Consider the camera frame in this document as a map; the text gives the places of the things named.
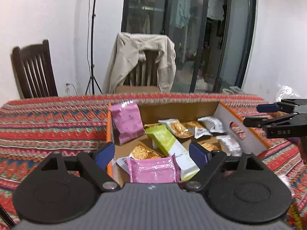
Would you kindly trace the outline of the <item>pink snack pack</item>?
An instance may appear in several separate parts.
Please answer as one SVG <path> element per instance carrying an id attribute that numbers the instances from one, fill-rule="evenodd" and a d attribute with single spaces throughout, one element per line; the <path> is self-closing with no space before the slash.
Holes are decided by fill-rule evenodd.
<path id="1" fill-rule="evenodd" d="M 145 134 L 137 103 L 134 100 L 113 104 L 112 120 L 119 131 L 119 143 L 123 145 Z"/>
<path id="2" fill-rule="evenodd" d="M 127 159 L 131 183 L 178 183 L 180 170 L 175 156 L 156 159 Z"/>

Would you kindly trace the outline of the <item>white orange cracker packet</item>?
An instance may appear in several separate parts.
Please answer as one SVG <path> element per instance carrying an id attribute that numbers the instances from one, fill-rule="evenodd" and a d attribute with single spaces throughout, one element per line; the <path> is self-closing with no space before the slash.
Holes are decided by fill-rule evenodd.
<path id="1" fill-rule="evenodd" d="M 144 160 L 144 159 L 157 159 L 165 157 L 163 154 L 156 152 L 155 150 L 145 146 L 142 143 L 138 143 L 136 147 L 126 157 L 120 157 L 116 160 L 116 164 L 122 168 L 127 174 L 129 174 L 129 168 L 127 164 L 128 159 Z"/>

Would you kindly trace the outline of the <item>green white protein bar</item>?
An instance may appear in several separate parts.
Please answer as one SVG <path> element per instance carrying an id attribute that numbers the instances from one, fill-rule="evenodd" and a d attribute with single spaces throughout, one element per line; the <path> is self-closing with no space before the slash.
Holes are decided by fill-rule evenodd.
<path id="1" fill-rule="evenodd" d="M 200 169 L 189 156 L 189 152 L 179 142 L 179 140 L 167 129 L 165 125 L 152 126 L 146 129 L 155 145 L 165 156 L 175 156 L 176 163 L 180 169 L 182 181 L 191 179 Z"/>

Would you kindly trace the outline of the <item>orange cardboard snack box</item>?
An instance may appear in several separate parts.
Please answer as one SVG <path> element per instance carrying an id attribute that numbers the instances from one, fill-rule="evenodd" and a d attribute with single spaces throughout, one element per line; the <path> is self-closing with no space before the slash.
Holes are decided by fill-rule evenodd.
<path id="1" fill-rule="evenodd" d="M 226 103 L 219 102 L 195 102 L 195 103 L 165 103 L 165 104 L 138 104 L 142 122 L 144 124 L 154 124 L 160 119 L 175 118 L 180 122 L 190 122 L 204 116 L 214 116 L 218 118 L 226 129 L 226 133 L 235 138 L 243 152 L 252 152 L 259 155 L 269 148 L 266 140 L 258 135 L 253 128 L 243 125 L 240 118 L 232 108 Z M 108 174 L 115 179 L 120 186 L 130 181 L 130 176 L 116 164 L 120 157 L 130 154 L 138 143 L 142 142 L 149 148 L 153 147 L 152 139 L 147 135 L 142 135 L 124 145 L 118 141 L 118 131 L 113 123 L 111 113 L 108 113 L 109 122 L 108 141 L 113 141 L 116 146 L 115 156 L 111 164 L 108 165 Z"/>

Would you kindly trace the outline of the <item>silver cracker packet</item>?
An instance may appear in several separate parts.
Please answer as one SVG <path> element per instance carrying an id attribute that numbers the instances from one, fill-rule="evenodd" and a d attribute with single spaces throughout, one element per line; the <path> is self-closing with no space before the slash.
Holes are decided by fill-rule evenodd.
<path id="1" fill-rule="evenodd" d="M 227 133 L 223 123 L 214 116 L 205 116 L 197 119 L 210 133 Z"/>

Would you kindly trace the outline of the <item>clear plastic bag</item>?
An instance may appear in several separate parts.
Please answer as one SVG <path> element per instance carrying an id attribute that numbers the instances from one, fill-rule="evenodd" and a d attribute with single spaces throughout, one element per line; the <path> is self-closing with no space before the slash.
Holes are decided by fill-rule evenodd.
<path id="1" fill-rule="evenodd" d="M 274 101 L 280 102 L 282 99 L 297 99 L 301 96 L 291 87 L 278 84 L 278 90 Z"/>

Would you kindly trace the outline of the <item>patterned red tablecloth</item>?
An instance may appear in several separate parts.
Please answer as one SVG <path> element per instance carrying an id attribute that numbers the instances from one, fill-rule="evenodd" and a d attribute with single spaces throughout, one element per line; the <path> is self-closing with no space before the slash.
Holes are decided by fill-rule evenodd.
<path id="1" fill-rule="evenodd" d="M 239 119 L 260 116 L 253 95 L 226 94 L 117 94 L 49 97 L 9 101 L 1 107 L 1 206 L 19 222 L 12 194 L 19 183 L 52 151 L 64 156 L 96 149 L 107 139 L 108 104 L 135 100 L 140 104 L 221 102 Z M 266 140 L 261 129 L 252 130 L 264 140 L 259 158 L 292 186 L 294 205 L 286 222 L 292 229 L 306 229 L 306 165 L 291 140 Z"/>

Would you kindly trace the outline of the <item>dark glass sliding door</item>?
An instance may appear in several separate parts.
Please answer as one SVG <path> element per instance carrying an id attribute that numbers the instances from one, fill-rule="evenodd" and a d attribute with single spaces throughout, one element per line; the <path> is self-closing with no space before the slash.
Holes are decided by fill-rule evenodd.
<path id="1" fill-rule="evenodd" d="M 124 0 L 121 30 L 174 43 L 173 92 L 241 89 L 257 0 Z"/>

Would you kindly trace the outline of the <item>black floor lamp stand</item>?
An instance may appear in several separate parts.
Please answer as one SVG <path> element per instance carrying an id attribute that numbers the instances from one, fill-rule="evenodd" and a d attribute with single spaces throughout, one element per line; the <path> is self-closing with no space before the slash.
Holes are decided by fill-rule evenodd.
<path id="1" fill-rule="evenodd" d="M 94 24 L 96 18 L 96 0 L 88 0 L 88 9 L 92 9 L 91 17 L 88 16 L 88 28 L 87 28 L 87 43 L 86 43 L 86 60 L 89 66 L 89 81 L 86 87 L 85 94 L 95 94 L 95 87 L 98 88 L 100 94 L 102 94 L 102 90 L 98 84 L 98 81 L 94 75 Z"/>

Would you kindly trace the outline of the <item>dark wooden chair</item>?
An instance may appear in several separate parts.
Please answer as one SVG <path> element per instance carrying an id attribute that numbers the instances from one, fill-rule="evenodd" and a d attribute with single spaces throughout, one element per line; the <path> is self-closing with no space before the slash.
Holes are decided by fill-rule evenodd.
<path id="1" fill-rule="evenodd" d="M 47 39 L 41 44 L 16 46 L 11 61 L 25 99 L 58 96 Z"/>

